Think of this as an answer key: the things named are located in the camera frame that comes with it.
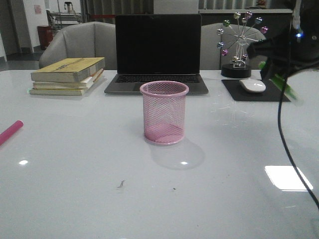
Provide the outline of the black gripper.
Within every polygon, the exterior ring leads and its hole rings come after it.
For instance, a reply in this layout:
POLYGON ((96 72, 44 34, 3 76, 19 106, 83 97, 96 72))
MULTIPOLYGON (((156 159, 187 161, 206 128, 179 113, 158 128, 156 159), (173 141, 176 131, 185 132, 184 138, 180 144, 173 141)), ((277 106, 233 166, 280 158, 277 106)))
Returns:
POLYGON ((296 0, 294 7, 291 22, 280 34, 247 48, 249 58, 267 57, 260 70, 263 81, 319 67, 319 2, 296 0))

